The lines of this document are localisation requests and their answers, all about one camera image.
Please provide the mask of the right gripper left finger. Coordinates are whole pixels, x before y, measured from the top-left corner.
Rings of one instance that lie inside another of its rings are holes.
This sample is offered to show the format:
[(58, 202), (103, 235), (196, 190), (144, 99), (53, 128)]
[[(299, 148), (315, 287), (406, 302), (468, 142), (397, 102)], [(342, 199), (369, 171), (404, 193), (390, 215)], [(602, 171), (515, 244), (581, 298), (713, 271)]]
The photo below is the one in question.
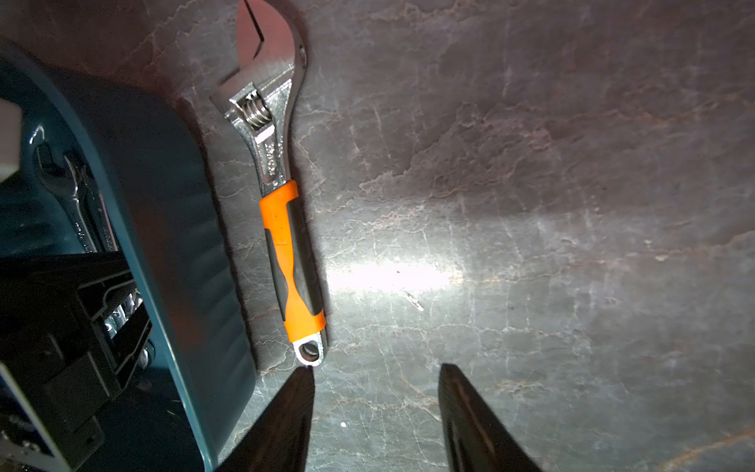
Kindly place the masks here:
[(311, 367), (293, 371), (220, 471), (304, 471), (315, 399)]

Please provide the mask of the orange handled adjustable wrench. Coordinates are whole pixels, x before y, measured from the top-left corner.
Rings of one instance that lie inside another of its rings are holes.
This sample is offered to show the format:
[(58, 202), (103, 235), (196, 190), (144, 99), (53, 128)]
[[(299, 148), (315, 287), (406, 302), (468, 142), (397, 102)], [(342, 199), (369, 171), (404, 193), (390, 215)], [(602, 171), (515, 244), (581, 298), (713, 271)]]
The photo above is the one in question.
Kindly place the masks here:
[(281, 317), (298, 361), (316, 367), (328, 348), (326, 315), (289, 159), (291, 117), (307, 53), (296, 27), (267, 1), (239, 3), (236, 41), (239, 70), (212, 102), (251, 153)]

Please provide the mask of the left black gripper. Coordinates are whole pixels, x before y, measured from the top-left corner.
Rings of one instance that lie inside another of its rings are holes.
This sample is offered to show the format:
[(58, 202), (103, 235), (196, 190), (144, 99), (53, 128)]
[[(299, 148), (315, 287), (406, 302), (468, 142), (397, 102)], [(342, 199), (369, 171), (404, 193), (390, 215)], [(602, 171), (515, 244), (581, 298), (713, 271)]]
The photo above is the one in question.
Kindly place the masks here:
[(107, 331), (135, 289), (120, 252), (2, 259), (2, 460), (75, 471), (103, 445), (96, 414), (126, 389), (151, 333), (145, 307)]

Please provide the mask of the teal plastic storage box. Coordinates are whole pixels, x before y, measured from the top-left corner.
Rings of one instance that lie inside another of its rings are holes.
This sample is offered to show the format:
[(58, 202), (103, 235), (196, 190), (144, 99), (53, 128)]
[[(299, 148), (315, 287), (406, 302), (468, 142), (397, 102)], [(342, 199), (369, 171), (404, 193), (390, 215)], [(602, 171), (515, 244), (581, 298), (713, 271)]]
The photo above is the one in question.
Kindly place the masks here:
[(1, 58), (41, 91), (90, 163), (204, 467), (218, 468), (257, 373), (197, 141), (155, 94), (46, 66), (12, 41)]

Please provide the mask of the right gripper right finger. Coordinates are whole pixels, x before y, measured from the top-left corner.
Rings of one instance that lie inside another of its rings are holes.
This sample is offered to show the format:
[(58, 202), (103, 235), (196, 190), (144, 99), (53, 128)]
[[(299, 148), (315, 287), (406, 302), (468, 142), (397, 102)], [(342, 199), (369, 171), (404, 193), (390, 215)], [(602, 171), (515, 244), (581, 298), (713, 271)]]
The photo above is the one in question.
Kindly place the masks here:
[(451, 471), (541, 471), (454, 364), (440, 367), (438, 404)]

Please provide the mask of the large steel open-end wrench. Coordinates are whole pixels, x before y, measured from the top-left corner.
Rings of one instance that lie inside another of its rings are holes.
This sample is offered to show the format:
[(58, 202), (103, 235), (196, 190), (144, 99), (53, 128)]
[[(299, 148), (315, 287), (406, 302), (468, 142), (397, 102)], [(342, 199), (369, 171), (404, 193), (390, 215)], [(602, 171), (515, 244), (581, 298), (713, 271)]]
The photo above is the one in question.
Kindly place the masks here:
[(96, 236), (96, 225), (86, 204), (88, 185), (78, 153), (65, 151), (63, 164), (59, 165), (53, 159), (51, 146), (42, 143), (35, 148), (35, 173), (45, 190), (66, 212), (84, 251), (100, 252), (102, 247)]

